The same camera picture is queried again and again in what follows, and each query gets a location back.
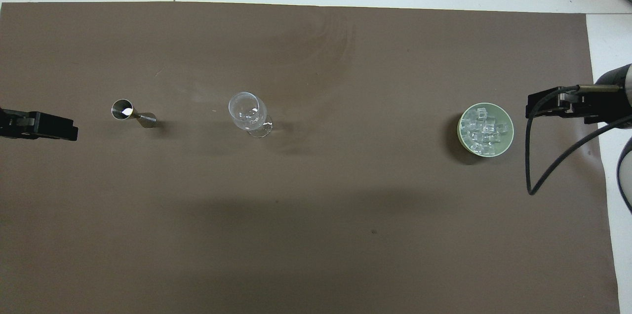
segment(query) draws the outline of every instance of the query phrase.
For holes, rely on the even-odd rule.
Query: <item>black cable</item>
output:
[[[623,118],[615,120],[612,123],[609,123],[605,127],[602,127],[600,129],[595,130],[594,132],[591,132],[591,134],[586,135],[580,141],[577,141],[575,144],[572,144],[571,147],[567,148],[566,151],[564,151],[561,155],[559,155],[555,159],[555,161],[553,161],[553,163],[551,163],[551,165],[542,174],[542,176],[540,177],[538,182],[535,184],[535,186],[531,188],[531,170],[530,170],[529,154],[530,154],[531,124],[533,123],[533,118],[535,118],[535,114],[537,114],[537,112],[542,107],[542,105],[548,102],[551,98],[554,98],[558,94],[566,93],[568,91],[576,91],[579,88],[580,88],[579,86],[571,86],[571,87],[563,87],[563,88],[558,89],[557,91],[553,91],[547,94],[546,96],[544,96],[537,103],[535,103],[535,105],[533,106],[533,109],[531,110],[531,113],[529,113],[529,118],[528,118],[528,121],[526,122],[526,137],[524,140],[524,143],[525,143],[524,145],[525,146],[524,147],[524,166],[525,166],[524,174],[526,175],[526,190],[529,192],[529,195],[534,195],[542,186],[544,181],[546,181],[549,175],[553,173],[555,168],[560,163],[562,163],[562,161],[564,161],[564,159],[566,159],[566,157],[572,154],[575,150],[582,147],[582,145],[589,142],[590,140],[596,138],[596,136],[599,136],[608,130],[614,129],[615,127],[618,127],[619,125],[623,125],[626,122],[632,121],[632,115],[625,116]]]

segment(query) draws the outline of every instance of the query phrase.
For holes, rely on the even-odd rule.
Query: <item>green bowl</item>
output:
[[[481,152],[477,152],[476,147],[474,146],[476,142],[472,140],[472,137],[470,137],[470,133],[468,132],[467,134],[463,134],[461,132],[461,121],[463,120],[463,118],[465,118],[465,114],[467,114],[470,110],[476,111],[476,109],[478,108],[487,109],[487,113],[490,116],[494,116],[496,118],[497,124],[505,123],[507,125],[507,132],[500,135],[500,141],[498,143],[494,143],[494,148],[496,152],[493,155],[483,155]],[[472,154],[476,156],[480,156],[480,157],[496,157],[503,154],[512,145],[513,136],[514,136],[512,118],[510,118],[510,115],[507,114],[507,112],[505,112],[504,109],[497,106],[496,104],[477,103],[467,108],[465,112],[461,114],[461,117],[459,118],[459,122],[456,124],[456,135],[458,136],[459,141],[461,142],[461,145],[463,145],[463,147],[469,152],[471,152]]]

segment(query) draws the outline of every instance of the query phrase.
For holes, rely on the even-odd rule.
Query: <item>ice cube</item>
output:
[[[485,123],[483,125],[483,132],[487,134],[492,134],[496,132],[496,118],[488,116],[485,119]]]
[[[476,119],[476,112],[472,109],[465,112],[464,119]]]
[[[509,130],[510,130],[510,128],[507,125],[507,123],[497,123],[496,124],[496,131],[501,133],[501,134],[506,134]]]
[[[474,141],[478,141],[479,143],[483,141],[483,134],[481,134],[480,132],[472,132],[472,134],[470,134],[470,138],[472,138],[472,140]]]
[[[486,134],[488,135],[488,141],[490,143],[500,143],[501,142],[501,135],[498,132],[494,132],[493,134]]]
[[[484,156],[492,156],[496,154],[496,148],[494,147],[494,144],[485,144],[482,145],[482,150],[481,153]]]
[[[483,129],[483,123],[478,120],[469,120],[467,130],[469,131],[481,131]]]
[[[478,119],[487,118],[487,109],[485,109],[485,108],[478,108],[478,109],[476,109],[476,118],[478,118]]]
[[[475,152],[476,154],[480,154],[483,152],[483,145],[479,143],[474,143],[470,146],[470,150],[472,150],[472,152]]]

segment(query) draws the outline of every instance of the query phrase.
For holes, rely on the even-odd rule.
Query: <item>clear wine glass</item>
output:
[[[273,129],[273,119],[267,114],[266,105],[250,92],[239,92],[228,102],[233,122],[255,138],[263,138]]]

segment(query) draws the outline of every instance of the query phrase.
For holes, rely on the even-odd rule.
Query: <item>wine glass base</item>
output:
[[[273,119],[270,116],[266,116],[266,121],[259,129],[249,130],[248,134],[255,138],[263,138],[273,130]]]

